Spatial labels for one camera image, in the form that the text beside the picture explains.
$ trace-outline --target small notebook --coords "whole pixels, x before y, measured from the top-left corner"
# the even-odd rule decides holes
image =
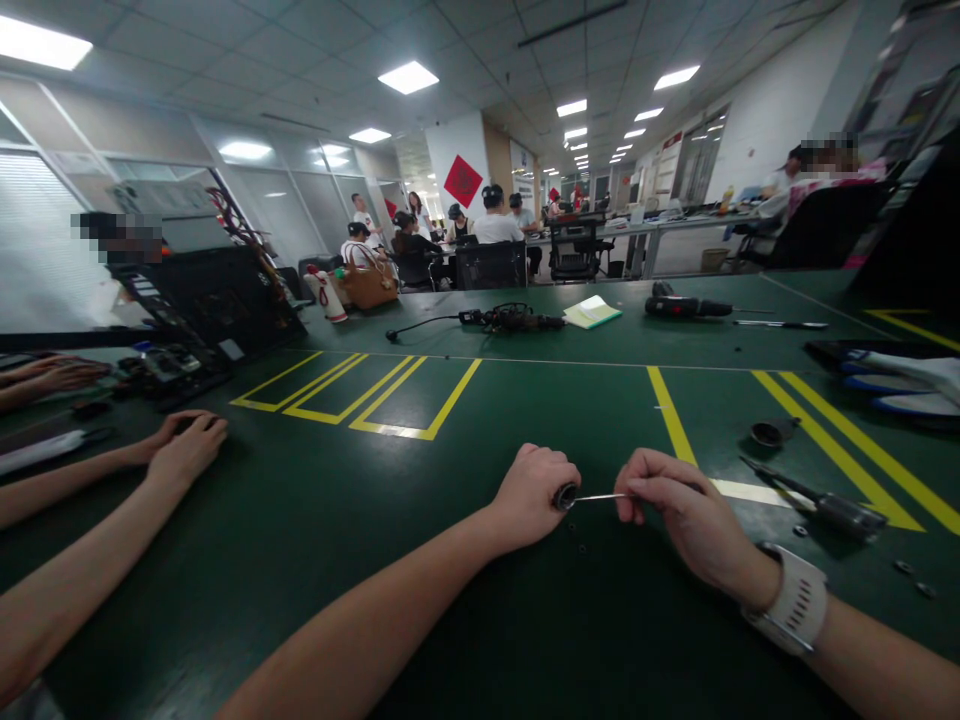
[[[612,320],[618,315],[623,315],[621,311],[614,310],[607,305],[599,295],[587,298],[583,302],[577,303],[563,312],[564,320],[571,325],[582,327],[584,330],[589,330],[601,323],[605,323],[607,320]]]

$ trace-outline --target red diamond decoration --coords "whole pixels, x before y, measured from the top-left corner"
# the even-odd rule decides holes
[[[483,178],[480,174],[470,167],[466,160],[457,155],[457,159],[450,167],[450,174],[443,183],[443,189],[453,195],[453,199],[466,210],[476,197],[481,182]]]

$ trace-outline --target brown handbag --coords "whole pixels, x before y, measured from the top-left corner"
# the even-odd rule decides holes
[[[345,258],[346,274],[343,278],[343,288],[350,296],[351,302],[361,310],[369,310],[396,300],[400,291],[386,264],[365,245],[357,247],[366,256],[370,267],[358,268],[353,262],[352,253]]]

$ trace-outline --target small screwdriver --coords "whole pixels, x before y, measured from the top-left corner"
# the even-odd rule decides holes
[[[772,310],[744,310],[728,303],[681,297],[679,295],[661,295],[647,298],[644,309],[649,314],[660,317],[723,317],[734,310],[737,312],[773,314]]]
[[[766,465],[745,458],[743,455],[740,456],[740,459],[762,478],[778,482],[784,487],[803,495],[816,506],[817,517],[823,518],[824,522],[830,523],[860,542],[873,542],[877,539],[880,531],[887,526],[889,518],[886,515],[881,515],[839,495],[817,492],[796,480],[781,475],[776,470],[771,470]]]

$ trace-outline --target hand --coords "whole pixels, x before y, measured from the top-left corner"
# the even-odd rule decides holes
[[[580,487],[580,472],[562,452],[531,443],[520,448],[497,497],[481,511],[504,552],[532,545],[560,524],[564,514],[553,496],[570,482]]]
[[[705,583],[754,610],[776,600],[780,566],[754,547],[719,490],[693,465],[641,448],[620,470],[613,491],[652,504],[680,557]],[[618,499],[617,514],[621,522],[645,520],[642,503],[634,500]]]
[[[107,375],[109,367],[106,365],[90,365],[87,363],[73,363],[61,365],[45,372],[43,375],[28,380],[32,387],[42,395],[52,395],[56,392],[82,390]]]
[[[216,459],[226,439],[226,420],[208,412],[197,415],[193,425],[153,456],[147,482],[182,483],[189,487]]]
[[[117,450],[117,456],[125,465],[147,465],[153,460],[161,448],[165,447],[173,440],[174,433],[177,430],[181,420],[189,418],[198,418],[201,415],[209,415],[206,410],[184,410],[167,417],[163,421],[161,428],[148,438],[144,438],[138,443],[128,445]]]
[[[50,357],[45,357],[41,360],[34,360],[32,363],[21,365],[20,367],[14,368],[8,372],[0,373],[0,377],[2,377],[6,383],[29,380],[37,375],[43,375],[45,372],[52,370],[57,365],[62,365],[65,362],[70,362],[71,360],[76,359],[77,358],[72,355],[51,355]]]

